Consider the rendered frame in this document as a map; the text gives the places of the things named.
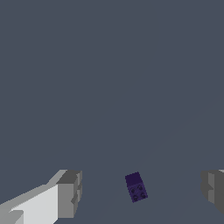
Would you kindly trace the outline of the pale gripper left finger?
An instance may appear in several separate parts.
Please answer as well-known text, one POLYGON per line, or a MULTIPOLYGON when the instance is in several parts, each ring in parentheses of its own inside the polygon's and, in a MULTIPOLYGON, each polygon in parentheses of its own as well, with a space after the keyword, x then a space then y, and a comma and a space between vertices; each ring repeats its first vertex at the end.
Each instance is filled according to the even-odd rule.
POLYGON ((55 224, 73 218, 82 195, 82 171, 59 170, 38 186, 0 205, 0 224, 55 224))

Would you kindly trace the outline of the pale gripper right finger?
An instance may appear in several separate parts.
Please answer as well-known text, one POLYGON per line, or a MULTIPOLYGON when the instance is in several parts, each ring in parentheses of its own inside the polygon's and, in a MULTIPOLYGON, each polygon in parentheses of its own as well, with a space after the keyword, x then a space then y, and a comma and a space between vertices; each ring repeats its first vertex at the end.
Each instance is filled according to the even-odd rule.
POLYGON ((200 178, 203 196, 224 214, 224 170, 202 171, 200 178))

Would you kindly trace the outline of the dark purple studded brick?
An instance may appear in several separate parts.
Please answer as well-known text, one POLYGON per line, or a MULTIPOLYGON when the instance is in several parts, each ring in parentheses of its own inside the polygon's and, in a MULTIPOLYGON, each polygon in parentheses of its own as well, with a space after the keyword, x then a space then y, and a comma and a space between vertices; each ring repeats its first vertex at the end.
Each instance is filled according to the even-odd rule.
POLYGON ((140 173, 134 172, 125 176, 126 185, 129 191, 129 196, 133 203, 139 200, 144 200, 148 197, 144 182, 140 176, 140 173))

